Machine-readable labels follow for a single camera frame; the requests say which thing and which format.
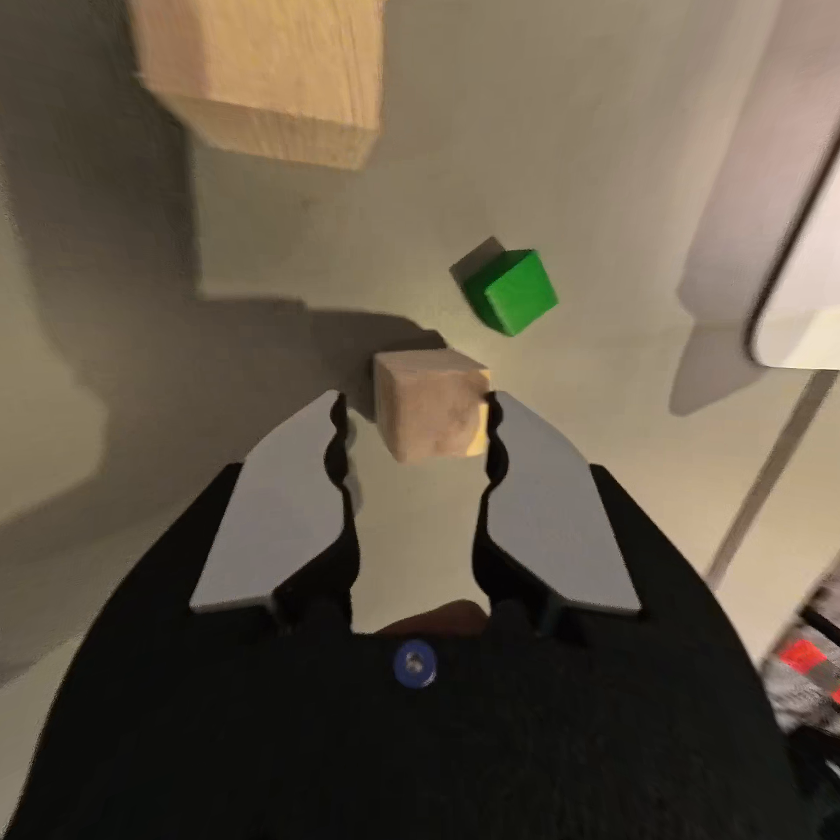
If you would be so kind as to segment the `red and black object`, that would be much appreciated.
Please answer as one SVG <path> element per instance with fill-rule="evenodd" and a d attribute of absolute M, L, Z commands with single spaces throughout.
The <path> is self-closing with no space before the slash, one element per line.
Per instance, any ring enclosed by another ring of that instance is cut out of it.
<path fill-rule="evenodd" d="M 779 651 L 776 657 L 834 705 L 839 705 L 839 667 L 814 643 L 798 639 Z"/>

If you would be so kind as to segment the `large natural wooden cube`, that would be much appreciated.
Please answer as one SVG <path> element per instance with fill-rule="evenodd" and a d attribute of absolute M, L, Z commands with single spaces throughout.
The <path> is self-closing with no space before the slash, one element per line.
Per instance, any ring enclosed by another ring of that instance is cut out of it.
<path fill-rule="evenodd" d="M 382 1 L 132 1 L 144 87 L 222 151 L 358 171 L 381 132 Z"/>
<path fill-rule="evenodd" d="M 411 465 L 486 453 L 491 373 L 450 348 L 377 353 L 374 416 L 393 458 Z"/>

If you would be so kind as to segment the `white document stand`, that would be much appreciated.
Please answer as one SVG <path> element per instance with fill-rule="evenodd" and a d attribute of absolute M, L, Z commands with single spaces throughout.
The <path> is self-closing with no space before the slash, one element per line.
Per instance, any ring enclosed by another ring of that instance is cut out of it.
<path fill-rule="evenodd" d="M 745 335 L 750 360 L 763 368 L 838 371 L 838 132 L 782 237 Z"/>

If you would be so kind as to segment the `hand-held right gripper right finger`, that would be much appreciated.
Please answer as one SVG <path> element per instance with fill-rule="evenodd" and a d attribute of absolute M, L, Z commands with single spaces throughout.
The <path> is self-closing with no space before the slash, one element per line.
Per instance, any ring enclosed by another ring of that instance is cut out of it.
<path fill-rule="evenodd" d="M 508 392 L 492 392 L 487 406 L 472 571 L 491 611 L 516 602 L 538 632 L 554 632 L 569 610 L 637 617 L 642 603 L 590 463 Z"/>

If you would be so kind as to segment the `small green wooden cube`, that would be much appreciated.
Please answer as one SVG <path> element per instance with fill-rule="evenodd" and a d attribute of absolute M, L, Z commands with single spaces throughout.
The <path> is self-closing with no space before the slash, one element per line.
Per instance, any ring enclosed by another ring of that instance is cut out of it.
<path fill-rule="evenodd" d="M 469 275 L 462 289 L 488 329 L 513 338 L 559 304 L 536 249 L 504 250 Z"/>

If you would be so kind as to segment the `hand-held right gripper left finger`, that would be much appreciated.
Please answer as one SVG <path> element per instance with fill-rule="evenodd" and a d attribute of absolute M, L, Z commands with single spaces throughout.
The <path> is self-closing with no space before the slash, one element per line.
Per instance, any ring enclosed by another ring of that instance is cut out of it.
<path fill-rule="evenodd" d="M 248 453 L 191 597 L 195 613 L 262 606 L 299 624 L 330 602 L 352 624 L 361 567 L 346 396 L 326 391 Z"/>

